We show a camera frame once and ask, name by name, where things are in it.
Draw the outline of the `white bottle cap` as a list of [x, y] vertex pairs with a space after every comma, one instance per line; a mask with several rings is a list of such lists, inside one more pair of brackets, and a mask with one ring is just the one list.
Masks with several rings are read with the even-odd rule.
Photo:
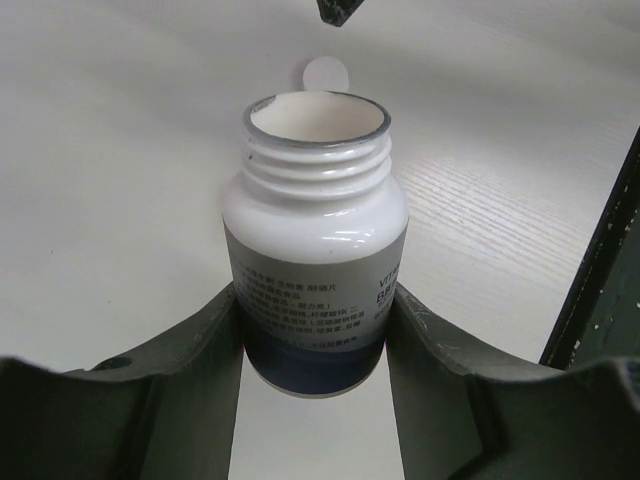
[[305, 91], [348, 92], [350, 89], [348, 70], [335, 57], [315, 58], [304, 67], [302, 88]]

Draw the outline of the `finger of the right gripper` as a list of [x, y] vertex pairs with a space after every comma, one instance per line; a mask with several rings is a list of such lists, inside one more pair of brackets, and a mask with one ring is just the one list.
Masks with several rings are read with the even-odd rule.
[[364, 0], [317, 0], [321, 20], [330, 26], [342, 27], [364, 3]]
[[639, 355], [639, 138], [632, 141], [540, 357], [566, 370]]

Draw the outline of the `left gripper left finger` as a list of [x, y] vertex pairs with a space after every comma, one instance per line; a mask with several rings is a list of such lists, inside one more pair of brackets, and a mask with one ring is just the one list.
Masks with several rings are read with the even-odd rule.
[[231, 288], [90, 370], [1, 361], [5, 479], [224, 479], [243, 346]]

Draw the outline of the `white pill bottle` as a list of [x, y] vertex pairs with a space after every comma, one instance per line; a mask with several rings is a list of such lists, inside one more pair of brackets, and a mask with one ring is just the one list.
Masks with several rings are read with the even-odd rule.
[[282, 392], [340, 395], [380, 359], [409, 224], [390, 114], [300, 91], [256, 101], [242, 123], [222, 220], [246, 354]]

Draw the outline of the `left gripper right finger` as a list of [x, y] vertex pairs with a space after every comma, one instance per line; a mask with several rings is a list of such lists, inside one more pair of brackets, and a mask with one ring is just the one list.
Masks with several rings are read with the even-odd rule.
[[501, 351], [398, 287], [387, 360], [408, 479], [635, 479], [639, 362], [568, 371]]

